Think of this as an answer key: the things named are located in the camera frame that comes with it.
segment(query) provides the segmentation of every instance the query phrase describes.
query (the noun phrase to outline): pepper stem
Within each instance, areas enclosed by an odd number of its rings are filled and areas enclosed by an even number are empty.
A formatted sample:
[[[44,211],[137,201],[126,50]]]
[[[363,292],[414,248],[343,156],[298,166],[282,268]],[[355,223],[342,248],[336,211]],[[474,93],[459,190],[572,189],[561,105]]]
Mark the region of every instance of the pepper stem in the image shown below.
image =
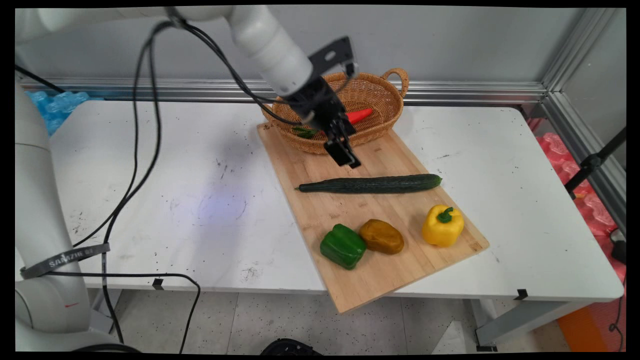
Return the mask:
[[[450,222],[451,221],[451,214],[449,214],[449,213],[452,212],[452,211],[453,211],[453,208],[448,208],[445,211],[441,212],[437,216],[438,220],[443,224],[446,224],[446,223]]]

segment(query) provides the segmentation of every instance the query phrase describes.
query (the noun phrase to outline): orange object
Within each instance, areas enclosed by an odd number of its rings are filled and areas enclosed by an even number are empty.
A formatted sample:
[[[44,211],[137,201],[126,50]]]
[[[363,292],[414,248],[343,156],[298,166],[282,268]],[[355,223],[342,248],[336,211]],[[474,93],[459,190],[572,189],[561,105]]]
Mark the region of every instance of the orange object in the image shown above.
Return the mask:
[[[368,117],[373,112],[373,109],[364,109],[360,111],[352,111],[351,113],[347,113],[347,117],[349,118],[349,122],[351,125],[357,123],[358,121]]]
[[[567,345],[573,352],[607,352],[607,345],[589,307],[583,307],[558,320]]]

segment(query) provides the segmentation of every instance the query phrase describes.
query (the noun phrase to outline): black clip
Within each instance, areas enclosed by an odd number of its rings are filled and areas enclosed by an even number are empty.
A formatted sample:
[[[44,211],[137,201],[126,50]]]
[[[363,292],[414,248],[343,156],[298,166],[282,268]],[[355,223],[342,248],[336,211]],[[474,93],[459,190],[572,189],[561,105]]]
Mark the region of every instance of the black clip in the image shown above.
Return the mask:
[[[178,29],[186,28],[187,20],[180,15],[175,6],[165,6],[164,10],[169,17],[169,20],[173,23],[173,26]]]

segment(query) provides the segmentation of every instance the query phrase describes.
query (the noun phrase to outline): white table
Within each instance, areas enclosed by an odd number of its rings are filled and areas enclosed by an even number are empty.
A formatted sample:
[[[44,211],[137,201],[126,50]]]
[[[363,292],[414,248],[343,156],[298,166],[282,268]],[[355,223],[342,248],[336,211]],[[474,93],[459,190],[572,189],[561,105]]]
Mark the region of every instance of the white table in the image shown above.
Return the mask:
[[[139,108],[142,174],[152,155],[155,118],[151,103]],[[258,137],[256,125],[265,121],[258,106],[164,102],[161,115],[159,160],[114,226],[108,270],[180,272],[204,291],[324,293]],[[501,339],[522,326],[528,330],[622,295],[620,280],[519,112],[406,106],[394,130],[427,169],[441,174],[442,186],[491,245],[392,296],[514,299],[518,289],[526,289],[526,300],[544,300],[522,302],[510,312],[514,316],[507,313],[478,329],[481,339],[483,329],[487,339]],[[133,136],[131,102],[88,101],[51,138],[74,242],[97,227],[124,194]],[[101,243],[103,235],[85,245]],[[18,269],[17,252],[15,259]],[[81,268],[99,272],[99,264],[97,256]],[[15,277],[20,279],[18,271]],[[86,283],[99,287],[100,279]],[[111,288],[121,289],[151,290],[152,283],[109,279]],[[194,289],[177,278],[162,286]],[[514,323],[516,315],[523,317],[518,309],[529,318]]]

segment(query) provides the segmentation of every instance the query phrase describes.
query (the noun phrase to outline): green chili pepper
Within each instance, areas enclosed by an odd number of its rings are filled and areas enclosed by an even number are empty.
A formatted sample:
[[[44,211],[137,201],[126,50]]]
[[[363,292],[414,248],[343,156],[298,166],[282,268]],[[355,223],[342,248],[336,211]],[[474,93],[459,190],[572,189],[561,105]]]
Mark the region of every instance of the green chili pepper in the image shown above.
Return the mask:
[[[356,267],[367,244],[355,231],[336,224],[320,243],[320,253],[347,270]]]
[[[296,135],[298,135],[301,138],[305,138],[305,139],[311,139],[315,134],[317,134],[318,130],[316,129],[307,129],[304,127],[292,127],[291,128],[293,131],[297,132]]]

